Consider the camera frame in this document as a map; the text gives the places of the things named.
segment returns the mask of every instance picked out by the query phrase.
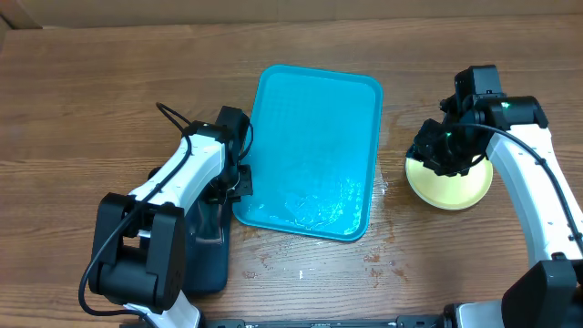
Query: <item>wood grain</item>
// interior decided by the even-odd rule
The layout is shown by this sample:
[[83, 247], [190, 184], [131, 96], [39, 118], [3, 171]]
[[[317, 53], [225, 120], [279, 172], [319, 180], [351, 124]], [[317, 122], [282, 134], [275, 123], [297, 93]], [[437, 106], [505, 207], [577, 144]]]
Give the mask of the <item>wood grain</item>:
[[154, 103], [203, 121], [222, 105], [250, 113], [261, 72], [278, 63], [384, 86], [370, 226], [340, 243], [234, 220], [229, 283], [193, 302], [209, 318], [277, 320], [499, 298], [527, 269], [500, 178], [473, 208], [437, 210], [410, 190], [404, 153], [422, 122], [440, 117], [454, 75], [493, 63], [508, 94], [542, 104], [583, 200], [581, 36], [579, 15], [10, 31], [0, 53], [0, 325], [116, 326], [122, 319], [81, 312], [77, 285], [101, 198], [143, 183], [178, 145]]

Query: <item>pale yellow round plate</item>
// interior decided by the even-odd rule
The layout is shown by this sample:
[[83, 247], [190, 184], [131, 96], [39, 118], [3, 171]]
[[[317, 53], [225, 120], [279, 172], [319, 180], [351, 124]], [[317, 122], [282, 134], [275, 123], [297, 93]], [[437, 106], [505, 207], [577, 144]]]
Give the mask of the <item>pale yellow round plate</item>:
[[463, 210], [478, 203], [492, 184], [492, 163], [483, 159], [465, 177], [438, 177], [423, 163], [407, 159], [407, 180], [414, 192], [429, 204], [444, 210]]

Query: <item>blue rectangular tray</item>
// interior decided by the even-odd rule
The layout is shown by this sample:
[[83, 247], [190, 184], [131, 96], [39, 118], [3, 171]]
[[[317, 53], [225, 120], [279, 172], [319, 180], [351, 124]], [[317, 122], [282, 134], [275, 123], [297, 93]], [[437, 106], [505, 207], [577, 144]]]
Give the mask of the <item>blue rectangular tray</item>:
[[273, 66], [261, 75], [251, 124], [253, 195], [244, 224], [338, 241], [368, 227], [383, 89], [371, 77]]

